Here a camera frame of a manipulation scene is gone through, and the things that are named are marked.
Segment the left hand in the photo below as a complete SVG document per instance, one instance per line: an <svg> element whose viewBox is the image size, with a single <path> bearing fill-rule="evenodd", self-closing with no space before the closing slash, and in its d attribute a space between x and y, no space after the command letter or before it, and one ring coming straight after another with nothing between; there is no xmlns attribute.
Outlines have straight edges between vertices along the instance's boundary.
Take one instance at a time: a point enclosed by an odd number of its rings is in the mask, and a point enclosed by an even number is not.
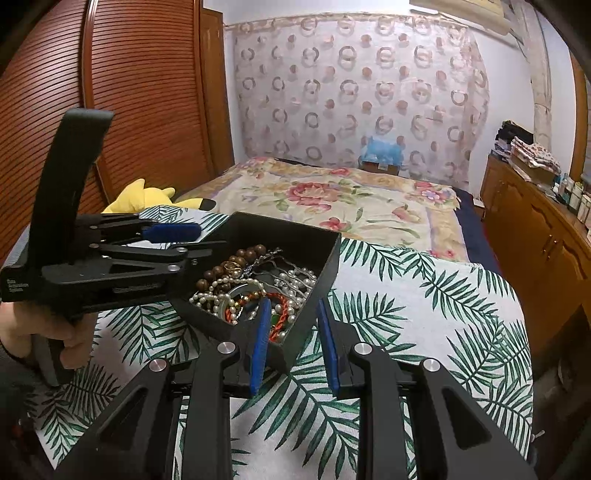
<svg viewBox="0 0 591 480"><path fill-rule="evenodd" d="M60 361L65 369L83 367L90 358L97 313L89 313L75 325L45 306L30 302L1 304L1 344L16 358L32 352L32 338L39 335L63 343Z"/></svg>

